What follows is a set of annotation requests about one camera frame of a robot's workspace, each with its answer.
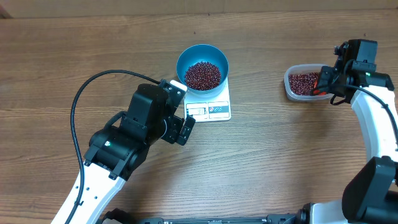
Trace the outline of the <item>white kitchen scale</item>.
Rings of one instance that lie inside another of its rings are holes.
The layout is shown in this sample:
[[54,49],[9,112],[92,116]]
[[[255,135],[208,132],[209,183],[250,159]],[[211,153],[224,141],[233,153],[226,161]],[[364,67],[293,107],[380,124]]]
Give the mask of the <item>white kitchen scale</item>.
[[228,78],[214,90],[196,91],[189,88],[183,104],[185,117],[191,116],[197,123],[229,121],[231,102]]

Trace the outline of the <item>clear plastic container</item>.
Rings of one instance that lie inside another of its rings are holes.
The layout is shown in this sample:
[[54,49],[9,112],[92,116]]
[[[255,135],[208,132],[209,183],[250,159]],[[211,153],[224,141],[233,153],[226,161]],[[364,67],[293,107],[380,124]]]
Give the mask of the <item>clear plastic container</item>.
[[294,65],[294,66],[290,67],[284,75],[284,85],[285,85],[285,92],[286,92],[287,98],[291,101],[301,101],[301,102],[310,102],[310,101],[319,101],[319,100],[330,99],[333,96],[332,94],[316,95],[316,96],[296,95],[292,91],[290,84],[289,84],[289,75],[296,75],[296,74],[303,74],[303,73],[310,73],[310,72],[319,72],[323,66],[325,66],[325,64],[311,63],[311,64]]

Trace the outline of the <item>red measuring scoop blue handle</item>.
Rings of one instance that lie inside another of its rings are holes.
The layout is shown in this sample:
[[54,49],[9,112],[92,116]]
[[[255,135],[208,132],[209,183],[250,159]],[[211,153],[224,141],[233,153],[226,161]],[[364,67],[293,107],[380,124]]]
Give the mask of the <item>red measuring scoop blue handle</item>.
[[317,95],[325,95],[325,94],[326,94],[325,91],[321,91],[321,90],[319,89],[319,80],[317,80],[317,81],[314,83],[314,87],[313,87],[313,90],[311,91],[311,95],[312,95],[312,96],[317,96]]

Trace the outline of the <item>red beans in bowl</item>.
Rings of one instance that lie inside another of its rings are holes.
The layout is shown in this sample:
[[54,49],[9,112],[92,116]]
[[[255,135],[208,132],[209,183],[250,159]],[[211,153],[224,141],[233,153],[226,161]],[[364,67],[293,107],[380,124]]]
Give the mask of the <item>red beans in bowl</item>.
[[198,62],[188,68],[184,78],[187,86],[194,90],[212,90],[221,83],[221,72],[210,62]]

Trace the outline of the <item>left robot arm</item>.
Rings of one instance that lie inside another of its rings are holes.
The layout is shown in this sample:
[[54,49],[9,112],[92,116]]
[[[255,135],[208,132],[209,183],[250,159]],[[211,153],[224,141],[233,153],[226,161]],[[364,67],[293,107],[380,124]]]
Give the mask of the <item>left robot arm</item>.
[[140,84],[127,111],[92,135],[79,172],[54,223],[96,223],[158,139],[185,145],[195,119],[175,112],[188,88],[175,80]]

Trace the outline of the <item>blue bowl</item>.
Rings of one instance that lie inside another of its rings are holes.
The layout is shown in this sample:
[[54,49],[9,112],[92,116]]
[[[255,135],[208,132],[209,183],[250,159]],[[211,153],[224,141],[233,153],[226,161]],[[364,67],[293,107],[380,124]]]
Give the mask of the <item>blue bowl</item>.
[[198,62],[210,62],[216,65],[221,72],[221,83],[228,77],[229,62],[226,55],[218,48],[207,44],[193,45],[184,50],[179,56],[176,64],[176,72],[180,81],[185,83],[185,73],[188,68]]

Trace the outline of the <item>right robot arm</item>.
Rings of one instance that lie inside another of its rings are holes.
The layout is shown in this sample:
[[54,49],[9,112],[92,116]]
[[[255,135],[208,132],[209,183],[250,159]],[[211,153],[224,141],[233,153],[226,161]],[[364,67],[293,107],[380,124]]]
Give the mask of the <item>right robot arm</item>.
[[341,200],[308,203],[284,223],[397,223],[397,110],[390,76],[376,70],[377,42],[351,39],[336,46],[334,66],[323,66],[306,95],[288,90],[291,100],[331,95],[331,105],[351,105],[366,148],[367,163],[345,187]]

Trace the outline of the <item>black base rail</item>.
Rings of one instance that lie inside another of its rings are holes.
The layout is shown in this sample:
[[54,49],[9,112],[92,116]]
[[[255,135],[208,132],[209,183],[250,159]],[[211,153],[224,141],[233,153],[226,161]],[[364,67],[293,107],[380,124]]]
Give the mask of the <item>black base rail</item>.
[[270,214],[266,217],[233,218],[183,218],[164,219],[160,217],[135,219],[131,214],[115,208],[99,218],[95,224],[310,224],[310,223],[347,223],[344,220],[310,219],[310,212],[300,209],[296,214]]

